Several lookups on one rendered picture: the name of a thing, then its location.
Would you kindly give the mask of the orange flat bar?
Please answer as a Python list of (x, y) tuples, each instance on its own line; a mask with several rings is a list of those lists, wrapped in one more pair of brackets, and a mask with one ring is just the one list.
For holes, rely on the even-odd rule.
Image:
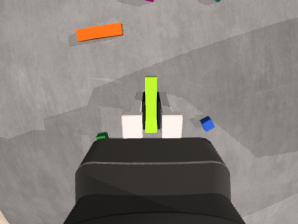
[(76, 31), (78, 41), (80, 42), (123, 35), (121, 23), (95, 26)]

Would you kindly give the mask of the small blue cube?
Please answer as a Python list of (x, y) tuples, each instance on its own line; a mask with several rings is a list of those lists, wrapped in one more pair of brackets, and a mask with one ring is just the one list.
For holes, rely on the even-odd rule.
[(206, 132), (215, 127), (209, 116), (201, 119), (200, 122)]

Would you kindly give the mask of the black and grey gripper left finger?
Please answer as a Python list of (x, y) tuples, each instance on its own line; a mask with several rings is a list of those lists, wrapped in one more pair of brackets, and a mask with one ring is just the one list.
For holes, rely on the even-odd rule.
[(137, 92), (131, 112), (122, 114), (123, 138), (143, 138), (146, 124), (146, 95)]

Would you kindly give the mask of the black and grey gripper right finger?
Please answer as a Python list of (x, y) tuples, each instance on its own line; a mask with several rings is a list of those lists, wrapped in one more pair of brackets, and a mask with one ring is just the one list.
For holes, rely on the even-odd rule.
[(181, 138), (182, 114), (172, 111), (165, 92), (157, 92), (156, 118), (161, 138)]

